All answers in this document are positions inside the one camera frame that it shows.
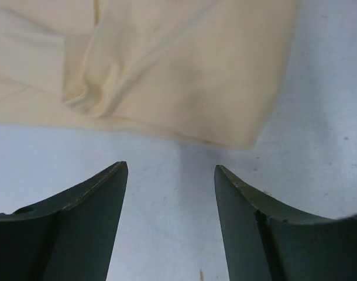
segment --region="fabric fold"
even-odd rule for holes
[[[63,35],[61,98],[50,95],[61,121],[53,105],[24,116],[249,148],[280,91],[299,4],[110,0],[91,35]]]
[[[78,90],[89,35],[65,35],[0,9],[0,74],[65,101]]]

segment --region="white table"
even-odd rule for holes
[[[108,280],[228,280],[213,172],[331,218],[357,213],[357,0],[306,0],[285,87],[250,152],[124,132],[0,125],[0,212],[125,160]]]

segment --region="dark green plastic piece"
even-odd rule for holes
[[[223,166],[215,192],[230,281],[357,281],[357,215],[305,213]]]
[[[11,215],[0,214],[0,281],[105,281],[125,162]]]

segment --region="cloth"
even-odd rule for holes
[[[299,3],[109,0],[92,33],[51,35],[60,43],[44,55],[56,66],[42,63],[40,85],[32,50],[55,31],[4,30],[0,42],[30,50],[35,66],[20,65],[29,81],[0,73],[0,122],[250,148],[276,102]],[[41,40],[21,40],[27,34]]]
[[[10,9],[57,32],[84,34],[94,30],[99,18],[96,5],[99,1],[107,0],[0,0],[0,8]]]

